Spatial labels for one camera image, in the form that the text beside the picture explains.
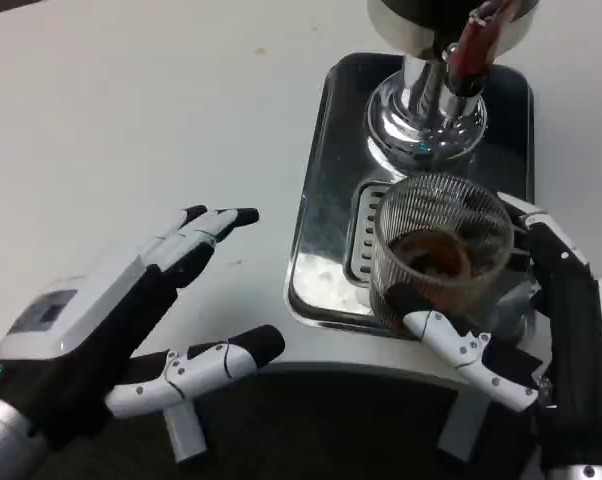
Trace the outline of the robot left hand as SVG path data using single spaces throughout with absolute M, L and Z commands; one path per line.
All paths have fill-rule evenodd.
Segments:
M 26 419 L 27 436 L 59 449 L 111 418 L 175 406 L 281 355 L 285 341 L 271 325 L 183 352 L 137 354 L 216 246 L 258 218 L 253 208 L 196 205 L 146 242 L 45 287 L 0 341 L 0 401 Z

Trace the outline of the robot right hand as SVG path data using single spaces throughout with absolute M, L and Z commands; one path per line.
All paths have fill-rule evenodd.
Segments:
M 460 334 L 452 316 L 411 285 L 391 286 L 385 299 L 402 323 L 440 359 L 491 399 L 516 412 L 532 411 L 548 479 L 602 479 L 602 278 L 551 215 L 500 193 L 525 232 L 539 288 L 533 307 L 550 321 L 551 390 L 527 386 L 489 369 L 489 334 Z

